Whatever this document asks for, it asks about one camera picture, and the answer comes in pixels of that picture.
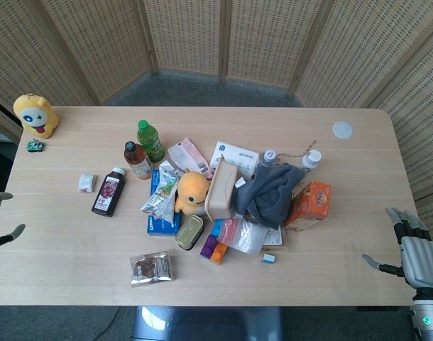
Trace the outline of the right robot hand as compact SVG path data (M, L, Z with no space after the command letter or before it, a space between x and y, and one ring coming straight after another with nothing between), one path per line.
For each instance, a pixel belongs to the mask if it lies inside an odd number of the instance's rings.
M433 289L433 241L427 226L410 211L396 207L385 211L393 223L401 265L382 264L368 254L363 254L362 258L377 271L404 278L414 289Z

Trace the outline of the small white red packet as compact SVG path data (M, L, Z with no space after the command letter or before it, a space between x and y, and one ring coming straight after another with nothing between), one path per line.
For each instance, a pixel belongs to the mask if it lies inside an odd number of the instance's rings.
M97 177L93 174L83 173L78 184L79 193L93 193Z

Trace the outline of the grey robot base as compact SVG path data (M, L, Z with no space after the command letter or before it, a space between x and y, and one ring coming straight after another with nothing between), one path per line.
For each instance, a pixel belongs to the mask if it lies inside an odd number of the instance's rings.
M284 341L279 307L138 306L131 341Z

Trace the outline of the orange carton box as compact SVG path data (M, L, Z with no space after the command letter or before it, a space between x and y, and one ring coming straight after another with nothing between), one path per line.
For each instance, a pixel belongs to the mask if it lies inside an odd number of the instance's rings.
M308 183L292 200L284 228L300 232L324 220L329 214L331 190L326 183Z

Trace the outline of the dark grape juice bottle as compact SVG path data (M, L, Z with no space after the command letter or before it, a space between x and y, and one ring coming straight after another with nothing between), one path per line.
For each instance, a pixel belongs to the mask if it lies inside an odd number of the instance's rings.
M91 211L95 214L112 217L125 184L126 171L123 168L114 167L110 174L106 175L99 189Z

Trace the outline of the yellow plush toy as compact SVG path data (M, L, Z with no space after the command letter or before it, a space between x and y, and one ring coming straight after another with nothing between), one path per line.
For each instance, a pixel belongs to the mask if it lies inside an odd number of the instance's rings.
M41 139L50 138L60 122L51 103L36 94L18 97L13 103L13 111L22 127Z

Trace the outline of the brown cookie packet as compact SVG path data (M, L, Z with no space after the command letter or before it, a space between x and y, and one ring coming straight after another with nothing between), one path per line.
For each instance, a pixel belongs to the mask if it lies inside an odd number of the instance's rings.
M169 251L132 256L131 286L146 286L173 281L172 260Z

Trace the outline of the blue oreo box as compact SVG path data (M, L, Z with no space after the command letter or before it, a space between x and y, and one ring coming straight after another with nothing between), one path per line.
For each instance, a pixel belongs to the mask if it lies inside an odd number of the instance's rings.
M159 170L154 170L150 183L150 194L152 195L160 182ZM148 216L147 233L150 236L175 236L180 229L180 213L175 213L173 223L158 219L152 215Z

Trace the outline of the green white snack bag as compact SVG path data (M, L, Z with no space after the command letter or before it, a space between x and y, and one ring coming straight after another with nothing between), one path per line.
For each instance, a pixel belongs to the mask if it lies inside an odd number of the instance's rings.
M169 161L163 161L159 165L158 186L141 207L141 211L165 220L174 227L175 196L182 175L183 172L173 167Z

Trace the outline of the clear zip bag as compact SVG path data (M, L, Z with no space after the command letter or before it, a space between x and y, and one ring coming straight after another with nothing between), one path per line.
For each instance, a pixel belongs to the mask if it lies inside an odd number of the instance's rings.
M256 257L262 249L267 232L266 227L249 222L244 218L225 219L220 229L218 242Z

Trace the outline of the clear water bottle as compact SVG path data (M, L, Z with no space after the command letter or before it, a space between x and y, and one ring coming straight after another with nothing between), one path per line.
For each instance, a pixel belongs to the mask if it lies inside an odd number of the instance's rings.
M263 167L274 166L278 163L278 155L273 149L265 150L259 158L258 165Z

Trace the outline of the green tea bottle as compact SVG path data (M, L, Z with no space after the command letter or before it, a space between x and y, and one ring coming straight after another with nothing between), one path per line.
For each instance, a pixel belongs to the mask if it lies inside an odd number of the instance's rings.
M165 157L165 148L160 141L157 129L148 121L142 119L138 122L138 142L144 147L151 162L157 163Z

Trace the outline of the orange building block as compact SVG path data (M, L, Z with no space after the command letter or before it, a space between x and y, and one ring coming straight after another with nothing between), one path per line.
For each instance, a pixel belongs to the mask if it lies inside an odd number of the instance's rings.
M214 251L212 252L212 255L210 256L210 260L213 263L220 265L224 259L227 249L227 245L218 242L214 248Z

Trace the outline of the purple building block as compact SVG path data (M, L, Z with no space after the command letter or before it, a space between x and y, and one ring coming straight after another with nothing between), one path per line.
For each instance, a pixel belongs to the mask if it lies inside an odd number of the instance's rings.
M210 259L212 254L214 253L214 250L218 244L218 240L214 235L209 235L204 243L204 246L202 247L202 250L200 252L200 255L203 256L206 259Z

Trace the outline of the wooden folding screen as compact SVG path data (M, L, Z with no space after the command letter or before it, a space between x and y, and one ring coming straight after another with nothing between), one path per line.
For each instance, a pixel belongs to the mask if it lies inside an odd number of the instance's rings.
M0 133L14 142L20 94L103 104L163 70L385 110L433 236L433 0L0 0Z

